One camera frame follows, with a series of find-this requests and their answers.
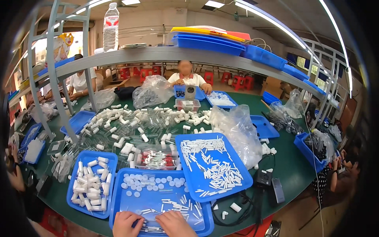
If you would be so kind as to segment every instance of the workbench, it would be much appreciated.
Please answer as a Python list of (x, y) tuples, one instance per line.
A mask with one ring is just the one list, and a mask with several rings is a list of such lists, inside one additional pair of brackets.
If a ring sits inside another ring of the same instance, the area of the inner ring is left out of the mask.
[[(267, 107), (265, 107), (263, 103), (260, 101), (261, 96), (254, 96), (254, 95), (240, 94), (240, 93), (228, 93), (228, 94), (233, 98), (233, 100), (237, 104), (249, 105), (251, 115), (262, 115), (261, 113), (262, 111), (265, 113), (268, 112)], [(78, 104), (74, 106), (74, 110), (76, 112), (79, 112), (82, 105), (86, 102), (87, 102), (87, 96), (78, 99)], [(118, 97), (116, 96), (116, 99), (114, 100), (112, 105), (118, 105), (118, 104), (121, 104), (122, 106), (124, 106), (125, 104), (128, 104), (128, 108), (134, 110), (133, 101), (131, 99), (119, 100)], [(172, 97), (162, 107), (170, 107), (174, 109), (173, 107), (174, 104), (175, 104), (175, 97)], [(209, 107), (210, 105), (206, 99), (201, 101), (200, 110), (208, 110)], [(296, 119), (295, 121), (299, 125), (301, 125), (305, 131), (307, 131), (304, 118)], [(61, 118), (59, 116), (56, 116), (51, 121), (49, 121), (48, 124), (52, 132), (56, 134), (56, 138), (54, 139), (54, 141), (62, 140), (64, 138), (64, 134), (59, 131), (62, 126)], [(27, 128), (25, 129), (25, 132), (27, 132), (30, 126), (32, 125), (33, 123), (31, 122), (31, 124), (29, 124)], [(173, 128), (178, 128), (179, 131), (177, 133), (181, 133), (182, 127), (183, 127), (183, 123), (179, 123)], [(200, 127), (204, 127), (205, 130), (211, 129), (210, 125), (201, 123), (200, 125), (196, 127), (192, 127), (192, 130), (194, 128), (199, 129)], [(280, 134), (280, 137), (270, 139), (270, 143), (269, 143), (270, 148), (275, 147), (275, 149), (277, 150), (277, 154), (275, 155), (276, 157), (275, 167), (274, 167), (274, 158), (271, 157), (271, 158), (265, 158), (264, 160), (262, 160), (259, 163), (259, 168), (264, 169), (264, 170), (270, 169), (270, 168), (274, 169), (273, 177), (279, 178), (280, 182), (282, 183), (283, 192), (285, 195), (285, 202), (283, 202), (281, 205), (275, 208), (272, 208), (268, 204), (267, 192), (265, 192), (264, 197), (263, 197), (263, 206), (262, 206), (263, 219), (277, 212), (279, 209), (281, 209), (290, 201), (292, 201), (316, 177), (314, 169), (312, 169), (307, 159), (301, 154), (301, 152), (293, 144), (295, 136), (293, 134), (287, 133), (284, 129), (279, 131), (279, 134)], [(50, 157), (46, 155), (46, 151), (48, 150), (49, 146), (50, 146), (49, 138), (47, 138), (46, 147), (38, 163), (35, 165), (28, 165), (28, 164), (21, 165), (24, 179), (27, 178), (27, 174), (29, 173), (30, 169), (32, 169), (35, 172), (35, 174), (37, 175), (37, 178), (40, 178), (42, 174), (45, 173), (45, 171), (48, 175), (51, 175), (53, 162), (51, 161)], [(251, 173), (251, 175), (253, 175), (255, 173), (255, 170), (251, 169), (249, 172)], [(67, 194), (68, 185), (69, 185), (68, 179), (66, 180), (66, 183), (59, 183), (55, 178), (53, 178), (53, 184), (50, 188), (50, 191), (45, 197), (40, 197), (40, 199), (44, 203), (46, 203), (50, 208), (52, 208), (54, 211), (56, 211), (63, 217), (69, 219), (70, 221), (86, 229), (89, 229), (93, 232), (96, 232), (98, 234), (105, 235), (105, 236), (112, 236), (112, 230), (109, 227), (108, 218), (104, 220), (97, 219), (95, 217), (79, 212), (68, 206), (66, 202), (66, 194)], [(248, 188), (246, 190), (246, 194), (252, 198), (254, 195), (253, 189)], [(236, 213), (230, 208), (230, 205), (233, 202), (239, 204), (241, 203), (241, 201), (242, 201), (242, 198), (237, 197), (236, 195), (232, 195), (229, 198), (226, 198), (225, 200), (219, 203), (218, 206), (220, 210), (227, 210), (229, 212), (229, 215), (225, 219), (225, 223), (231, 223), (235, 221), (241, 215), (241, 212)], [(246, 206), (247, 205), (241, 206), (242, 211), (246, 208)], [(246, 227), (251, 226), (252, 224), (255, 223), (255, 220), (256, 220), (256, 217), (251, 216), (247, 220), (242, 222), (241, 224), (233, 226), (233, 227), (223, 227), (223, 226), (215, 225), (215, 229), (213, 230), (210, 236), (220, 237), (220, 236), (228, 235), (231, 233), (235, 233)]]

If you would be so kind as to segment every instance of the human hand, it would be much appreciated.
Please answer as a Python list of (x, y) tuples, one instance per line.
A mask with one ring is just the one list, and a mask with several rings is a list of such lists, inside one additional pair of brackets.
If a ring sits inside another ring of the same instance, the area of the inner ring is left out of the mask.
[(211, 94), (211, 92), (212, 92), (212, 86), (211, 86), (211, 84), (204, 83), (201, 87), (204, 90), (205, 94), (207, 94), (207, 95)]
[(176, 82), (175, 82), (176, 85), (184, 85), (184, 81), (183, 79), (178, 79)]
[(180, 212), (171, 210), (162, 215), (157, 215), (156, 219), (169, 237), (197, 236)]
[(137, 237), (145, 218), (130, 211), (117, 212), (113, 224), (114, 237)]

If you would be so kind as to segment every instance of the yellow tray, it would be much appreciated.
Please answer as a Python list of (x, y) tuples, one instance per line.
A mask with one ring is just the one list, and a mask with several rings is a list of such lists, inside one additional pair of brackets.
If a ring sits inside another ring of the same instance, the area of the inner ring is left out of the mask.
[(203, 35), (212, 35), (212, 36), (218, 36), (218, 37), (226, 38), (229, 40), (238, 41), (241, 43), (245, 42), (244, 39), (241, 39), (239, 37), (235, 37), (232, 35), (224, 34), (224, 33), (213, 31), (213, 30), (203, 30), (203, 29), (197, 29), (197, 28), (191, 28), (191, 27), (173, 27), (171, 29), (171, 32), (176, 32), (176, 31), (187, 32), (187, 33), (195, 33), (195, 34), (203, 34)]

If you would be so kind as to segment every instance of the wooden stick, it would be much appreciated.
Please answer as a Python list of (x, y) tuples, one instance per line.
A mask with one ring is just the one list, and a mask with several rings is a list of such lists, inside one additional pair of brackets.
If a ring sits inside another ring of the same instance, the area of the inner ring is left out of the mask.
[(261, 100), (261, 101), (271, 112), (273, 112), (273, 109), (271, 109), (270, 106), (268, 104), (266, 104), (266, 102), (264, 102), (263, 100)]

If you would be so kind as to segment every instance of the water bottle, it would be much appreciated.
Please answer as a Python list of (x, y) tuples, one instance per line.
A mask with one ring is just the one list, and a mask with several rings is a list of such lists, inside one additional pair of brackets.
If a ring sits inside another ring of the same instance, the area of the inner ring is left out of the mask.
[(117, 3), (110, 3), (109, 9), (104, 16), (104, 52), (117, 50), (118, 47), (118, 23), (120, 13), (116, 6)]

